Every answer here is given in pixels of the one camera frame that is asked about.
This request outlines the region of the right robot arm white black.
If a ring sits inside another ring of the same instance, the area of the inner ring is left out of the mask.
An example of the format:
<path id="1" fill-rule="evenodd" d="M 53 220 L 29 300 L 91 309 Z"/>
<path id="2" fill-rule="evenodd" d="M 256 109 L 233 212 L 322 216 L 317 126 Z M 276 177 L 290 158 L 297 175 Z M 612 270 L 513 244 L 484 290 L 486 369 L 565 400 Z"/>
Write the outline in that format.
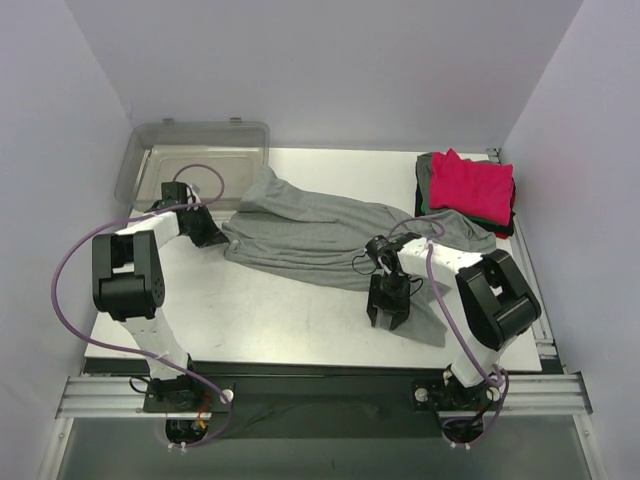
<path id="1" fill-rule="evenodd" d="M 499 360 L 542 314 L 539 301 L 513 257 L 505 250 L 467 252 L 416 233 L 394 240 L 383 235 L 364 248 L 374 264 L 366 312 L 372 326 L 396 330 L 410 317 L 414 283 L 430 286 L 462 348 L 443 373 L 448 404 L 465 408 L 479 385 L 500 390 L 506 373 Z"/>

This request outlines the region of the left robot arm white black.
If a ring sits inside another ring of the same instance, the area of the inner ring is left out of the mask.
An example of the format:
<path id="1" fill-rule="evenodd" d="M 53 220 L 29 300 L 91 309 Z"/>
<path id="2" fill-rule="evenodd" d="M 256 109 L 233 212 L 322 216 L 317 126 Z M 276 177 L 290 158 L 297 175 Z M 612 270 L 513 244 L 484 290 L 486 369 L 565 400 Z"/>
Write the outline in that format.
<path id="1" fill-rule="evenodd" d="M 203 389 L 187 377 L 190 356 L 162 310 L 166 285 L 159 254 L 161 247 L 180 236 L 197 248 L 226 241 L 204 206 L 152 213 L 114 233 L 94 236 L 92 294 L 98 311 L 133 338 L 147 359 L 150 378 L 171 382 L 166 391 L 169 403 L 188 412 L 200 404 Z"/>

